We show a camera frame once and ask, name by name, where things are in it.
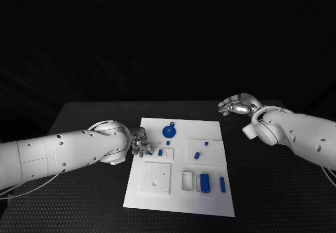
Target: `white platform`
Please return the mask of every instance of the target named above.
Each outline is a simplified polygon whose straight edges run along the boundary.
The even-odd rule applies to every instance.
[[[174,123],[175,136],[167,139],[162,136],[162,128],[169,122]],[[210,140],[221,141],[219,122],[142,118],[141,127],[145,128],[148,141],[152,146],[172,149],[172,160],[164,160],[162,158],[152,159],[154,155],[144,156],[142,158],[133,156],[123,197],[123,207],[233,217],[234,212],[223,148],[216,154],[220,159],[223,159],[224,165],[208,166],[188,163],[188,139],[208,141],[208,147],[206,149],[210,150]],[[141,192],[141,182],[146,181],[146,184],[149,185],[157,181],[152,180],[152,177],[145,178],[142,174],[144,163],[161,163],[169,165],[169,185],[167,195],[162,193],[152,193],[152,191],[149,193]],[[191,172],[191,192],[181,191],[181,172]],[[201,173],[206,173],[210,176],[210,193],[195,193],[194,190],[194,177],[198,177]],[[226,193],[220,192],[220,177],[224,179]]]

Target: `black background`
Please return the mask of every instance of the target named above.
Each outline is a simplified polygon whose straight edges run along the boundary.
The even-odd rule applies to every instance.
[[[336,119],[332,5],[1,3],[1,142],[45,135],[69,101],[246,92]]]

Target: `black tabletop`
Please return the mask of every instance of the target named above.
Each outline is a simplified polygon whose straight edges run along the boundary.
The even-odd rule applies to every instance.
[[[282,145],[247,140],[243,115],[223,117],[219,101],[70,102],[48,134],[87,129],[103,120],[126,127],[141,117],[220,122],[234,218],[122,208],[132,155],[116,166],[95,163],[60,174],[37,191],[14,198],[0,232],[336,232],[336,188],[321,168]],[[265,105],[282,107],[275,100]],[[50,177],[30,181],[22,193]]]

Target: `blue object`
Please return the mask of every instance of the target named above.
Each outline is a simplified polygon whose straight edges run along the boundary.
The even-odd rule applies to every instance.
[[[162,136],[165,138],[172,138],[175,135],[175,129],[174,129],[174,124],[169,122],[169,125],[162,128]]]
[[[200,174],[200,192],[201,193],[210,192],[210,181],[207,174]]]
[[[194,154],[194,159],[197,159],[198,158],[198,152],[195,152],[195,154]]]
[[[221,190],[221,193],[226,193],[223,177],[220,177],[219,180],[220,180],[220,190]]]

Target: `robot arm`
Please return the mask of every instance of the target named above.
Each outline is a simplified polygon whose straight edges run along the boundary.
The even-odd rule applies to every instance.
[[[128,128],[115,121],[89,130],[0,144],[0,190],[37,178],[71,171],[96,161],[116,165],[132,154],[151,152],[144,128]]]
[[[263,106],[246,93],[224,99],[217,106],[224,116],[230,112],[250,116],[250,124],[242,129],[249,139],[257,137],[270,146],[288,146],[301,158],[336,170],[336,122]]]

